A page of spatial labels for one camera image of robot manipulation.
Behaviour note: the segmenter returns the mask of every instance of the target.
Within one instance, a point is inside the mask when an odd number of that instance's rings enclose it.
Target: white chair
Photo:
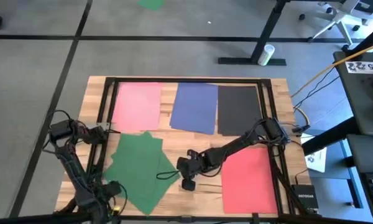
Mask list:
[[[352,45],[351,37],[348,34],[347,28],[343,22],[346,16],[353,16],[361,19],[360,24],[367,26],[370,21],[373,20],[373,0],[345,0],[344,2],[329,2],[330,7],[326,10],[326,13],[317,12],[314,14],[315,17],[326,19],[330,21],[328,25],[317,32],[313,37],[308,38],[308,42],[312,42],[313,39],[318,37],[326,30],[330,30],[334,25],[340,30],[348,45],[343,47],[343,50],[347,50]],[[304,20],[305,15],[301,14],[299,20]],[[360,25],[354,26],[353,31],[357,31]]]

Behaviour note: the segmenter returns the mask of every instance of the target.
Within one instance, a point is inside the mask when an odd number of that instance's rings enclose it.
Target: black paper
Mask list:
[[[254,86],[218,87],[218,133],[240,136],[261,119],[257,88]]]

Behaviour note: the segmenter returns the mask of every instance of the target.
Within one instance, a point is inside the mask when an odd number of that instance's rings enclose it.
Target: sticker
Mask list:
[[[346,62],[348,73],[373,74],[373,62]]]

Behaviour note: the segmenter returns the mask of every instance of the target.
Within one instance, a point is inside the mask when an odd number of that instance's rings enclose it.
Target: white paper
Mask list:
[[[345,62],[348,73],[373,74],[373,62]]]
[[[301,142],[304,143],[313,137],[314,136],[303,133],[301,136]],[[324,147],[318,152],[314,152],[313,154],[305,156],[305,163],[306,163],[307,168],[316,170],[318,172],[325,172],[327,150],[328,148]]]

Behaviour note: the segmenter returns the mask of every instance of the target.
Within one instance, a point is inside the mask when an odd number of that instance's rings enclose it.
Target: colored paper sheet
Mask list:
[[[249,131],[261,117],[256,87],[218,87],[218,133],[224,136],[240,136]],[[263,134],[261,127],[256,131]]]
[[[159,125],[160,83],[121,83],[112,122],[121,132],[156,130]]]
[[[170,126],[174,129],[214,134],[218,86],[179,83]]]
[[[105,171],[105,179],[119,181],[126,188],[129,201],[146,215],[179,178],[176,175],[168,180],[156,179],[157,173],[175,168],[162,152],[162,140],[152,138],[148,132],[140,136],[122,134],[111,157],[113,163]]]
[[[139,0],[138,4],[146,9],[156,11],[163,5],[163,0]]]
[[[223,164],[224,213],[277,213],[266,148],[245,148]]]

